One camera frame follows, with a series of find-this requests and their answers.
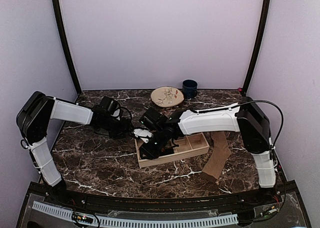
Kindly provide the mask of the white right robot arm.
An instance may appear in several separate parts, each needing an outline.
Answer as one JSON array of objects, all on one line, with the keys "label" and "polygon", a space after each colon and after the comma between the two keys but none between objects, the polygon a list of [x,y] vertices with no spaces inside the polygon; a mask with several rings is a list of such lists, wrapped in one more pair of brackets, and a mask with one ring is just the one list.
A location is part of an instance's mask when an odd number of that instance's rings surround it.
[{"label": "white right robot arm", "polygon": [[275,195],[276,168],[272,151],[270,121],[257,105],[247,99],[241,103],[211,109],[186,109],[167,117],[154,108],[149,108],[140,118],[145,128],[135,128],[133,135],[142,140],[140,156],[154,160],[164,154],[166,144],[179,137],[200,132],[239,132],[244,148],[252,154],[262,188],[255,194],[260,205],[267,204]]}]

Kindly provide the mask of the wooden compartment tray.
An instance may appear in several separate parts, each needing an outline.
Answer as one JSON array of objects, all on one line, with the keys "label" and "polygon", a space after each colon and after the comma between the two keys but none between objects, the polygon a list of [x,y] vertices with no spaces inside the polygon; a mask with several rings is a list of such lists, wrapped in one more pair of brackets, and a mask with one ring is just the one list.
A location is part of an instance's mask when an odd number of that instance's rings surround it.
[{"label": "wooden compartment tray", "polygon": [[165,164],[173,161],[178,161],[186,158],[191,158],[203,154],[207,154],[209,144],[203,133],[187,135],[175,142],[178,147],[174,147],[172,154],[162,155],[157,159],[149,160],[140,158],[140,146],[144,143],[141,139],[135,140],[138,165],[140,168]]}]

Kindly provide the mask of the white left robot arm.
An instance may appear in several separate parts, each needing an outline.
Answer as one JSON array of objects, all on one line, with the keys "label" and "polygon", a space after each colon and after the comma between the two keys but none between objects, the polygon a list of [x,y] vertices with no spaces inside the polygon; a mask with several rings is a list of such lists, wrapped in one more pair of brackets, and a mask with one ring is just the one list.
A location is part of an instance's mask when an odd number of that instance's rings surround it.
[{"label": "white left robot arm", "polygon": [[51,198],[60,206],[71,201],[65,191],[66,183],[58,171],[51,149],[48,146],[48,131],[51,121],[60,120],[102,129],[113,139],[132,132],[132,118],[123,116],[124,108],[118,101],[103,97],[93,107],[83,106],[35,91],[16,117],[24,148],[29,150],[35,168],[45,184],[53,188]]}]

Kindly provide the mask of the tan plain sock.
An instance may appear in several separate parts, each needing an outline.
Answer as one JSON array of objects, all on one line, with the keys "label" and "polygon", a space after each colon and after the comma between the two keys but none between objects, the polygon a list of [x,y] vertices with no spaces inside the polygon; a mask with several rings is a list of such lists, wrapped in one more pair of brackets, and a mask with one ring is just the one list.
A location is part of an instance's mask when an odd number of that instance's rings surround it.
[{"label": "tan plain sock", "polygon": [[202,169],[200,177],[210,182],[216,182],[232,152],[224,131],[211,132],[210,136],[213,140],[213,151]]}]

